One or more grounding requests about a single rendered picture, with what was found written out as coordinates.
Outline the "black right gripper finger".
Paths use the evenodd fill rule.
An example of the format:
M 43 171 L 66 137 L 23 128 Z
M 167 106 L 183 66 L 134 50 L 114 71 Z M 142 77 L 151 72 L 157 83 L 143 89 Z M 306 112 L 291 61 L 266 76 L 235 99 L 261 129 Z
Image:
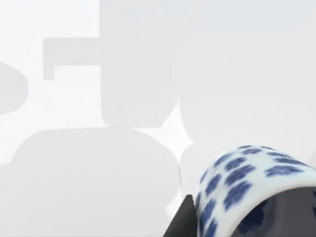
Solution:
M 193 196 L 186 195 L 162 237 L 197 237 Z

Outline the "white and blue patterned cup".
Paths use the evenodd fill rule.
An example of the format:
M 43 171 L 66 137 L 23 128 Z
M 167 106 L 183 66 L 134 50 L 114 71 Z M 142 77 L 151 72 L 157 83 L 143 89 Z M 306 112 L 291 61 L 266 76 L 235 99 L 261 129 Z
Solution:
M 316 237 L 316 169 L 266 146 L 241 146 L 199 180 L 197 237 Z

